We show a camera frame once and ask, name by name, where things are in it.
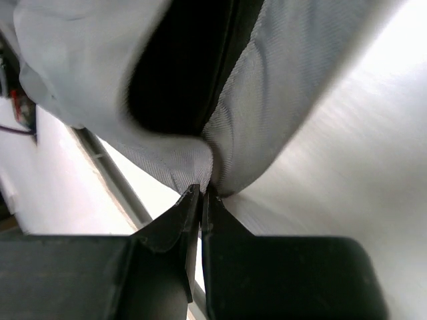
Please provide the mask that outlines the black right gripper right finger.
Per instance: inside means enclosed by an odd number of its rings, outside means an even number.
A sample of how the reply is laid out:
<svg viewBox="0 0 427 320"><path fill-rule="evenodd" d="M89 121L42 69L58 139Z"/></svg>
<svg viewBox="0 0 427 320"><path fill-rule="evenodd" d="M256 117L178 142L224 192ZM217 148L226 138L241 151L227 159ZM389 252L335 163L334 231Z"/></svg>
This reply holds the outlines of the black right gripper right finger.
<svg viewBox="0 0 427 320"><path fill-rule="evenodd" d="M387 319L372 262L348 237L257 236L214 189L203 199L210 319Z"/></svg>

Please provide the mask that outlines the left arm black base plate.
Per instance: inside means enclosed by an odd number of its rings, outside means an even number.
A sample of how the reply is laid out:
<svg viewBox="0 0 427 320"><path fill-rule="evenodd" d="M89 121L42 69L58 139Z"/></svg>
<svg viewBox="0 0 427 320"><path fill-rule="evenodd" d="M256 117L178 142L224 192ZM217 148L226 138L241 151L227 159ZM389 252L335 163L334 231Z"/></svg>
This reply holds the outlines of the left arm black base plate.
<svg viewBox="0 0 427 320"><path fill-rule="evenodd" d="M19 82L19 61L12 42L1 33L1 98L11 102L15 122L20 129L1 125L1 132L30 137L37 144L36 104Z"/></svg>

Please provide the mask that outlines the grey pleated skirt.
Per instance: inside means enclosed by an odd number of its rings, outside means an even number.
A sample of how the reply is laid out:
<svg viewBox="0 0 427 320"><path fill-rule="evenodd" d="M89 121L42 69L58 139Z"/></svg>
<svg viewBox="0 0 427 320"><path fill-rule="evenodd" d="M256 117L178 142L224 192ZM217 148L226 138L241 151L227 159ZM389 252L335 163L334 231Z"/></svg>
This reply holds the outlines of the grey pleated skirt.
<svg viewBox="0 0 427 320"><path fill-rule="evenodd" d="M27 94L178 193L238 193L397 1L18 1Z"/></svg>

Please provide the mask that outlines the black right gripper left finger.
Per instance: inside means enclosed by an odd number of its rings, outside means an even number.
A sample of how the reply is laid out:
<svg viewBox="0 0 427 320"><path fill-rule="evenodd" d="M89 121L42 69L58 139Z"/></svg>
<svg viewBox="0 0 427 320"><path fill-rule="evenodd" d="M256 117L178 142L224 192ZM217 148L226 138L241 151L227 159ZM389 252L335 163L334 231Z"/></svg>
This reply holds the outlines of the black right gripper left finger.
<svg viewBox="0 0 427 320"><path fill-rule="evenodd" d="M133 235L1 236L2 319L185 319L200 190Z"/></svg>

